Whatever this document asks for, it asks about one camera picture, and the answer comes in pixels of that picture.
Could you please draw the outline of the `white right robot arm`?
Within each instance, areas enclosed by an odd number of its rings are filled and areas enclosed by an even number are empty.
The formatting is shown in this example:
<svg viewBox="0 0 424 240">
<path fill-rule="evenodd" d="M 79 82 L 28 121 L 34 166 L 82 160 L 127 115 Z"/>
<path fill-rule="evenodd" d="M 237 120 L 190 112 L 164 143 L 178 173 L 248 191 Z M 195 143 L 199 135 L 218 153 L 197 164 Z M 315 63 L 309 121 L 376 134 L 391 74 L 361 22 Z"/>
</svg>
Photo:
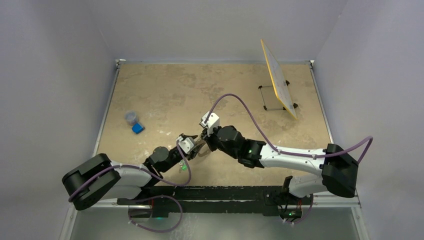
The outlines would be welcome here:
<svg viewBox="0 0 424 240">
<path fill-rule="evenodd" d="M 285 179 L 280 196 L 288 204 L 325 191 L 343 198 L 355 196 L 359 163 L 337 144 L 312 150 L 272 147 L 264 141 L 243 137 L 232 125 L 204 129 L 201 138 L 211 151 L 220 150 L 247 168 L 305 172 L 304 176 Z"/>
</svg>

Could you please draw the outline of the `green key tag with key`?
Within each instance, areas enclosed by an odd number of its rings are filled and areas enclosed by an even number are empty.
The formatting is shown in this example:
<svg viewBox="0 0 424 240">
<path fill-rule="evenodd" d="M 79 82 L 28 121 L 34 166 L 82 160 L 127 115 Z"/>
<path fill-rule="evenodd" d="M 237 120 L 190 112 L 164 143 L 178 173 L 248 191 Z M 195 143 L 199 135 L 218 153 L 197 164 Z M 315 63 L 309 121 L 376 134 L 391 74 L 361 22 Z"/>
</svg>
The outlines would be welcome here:
<svg viewBox="0 0 424 240">
<path fill-rule="evenodd" d="M 186 165 L 186 163 L 184 162 L 184 161 L 181 161 L 180 163 L 179 163 L 179 173 L 182 173 L 183 171 L 186 171 L 187 170 L 187 165 Z"/>
</svg>

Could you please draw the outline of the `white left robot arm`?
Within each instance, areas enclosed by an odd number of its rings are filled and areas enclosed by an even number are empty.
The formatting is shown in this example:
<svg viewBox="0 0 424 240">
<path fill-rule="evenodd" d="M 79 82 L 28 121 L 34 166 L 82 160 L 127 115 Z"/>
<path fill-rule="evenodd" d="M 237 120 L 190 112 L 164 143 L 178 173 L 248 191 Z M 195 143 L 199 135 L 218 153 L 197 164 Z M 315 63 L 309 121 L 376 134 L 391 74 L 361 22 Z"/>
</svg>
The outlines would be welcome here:
<svg viewBox="0 0 424 240">
<path fill-rule="evenodd" d="M 179 151 L 178 147 L 160 146 L 140 165 L 121 164 L 99 153 L 66 173 L 61 181 L 69 202 L 78 211 L 107 199 L 128 199 L 142 205 L 149 199 L 148 188 L 163 179 L 162 173 L 180 161 L 193 159 L 199 150 L 186 146 Z"/>
</svg>

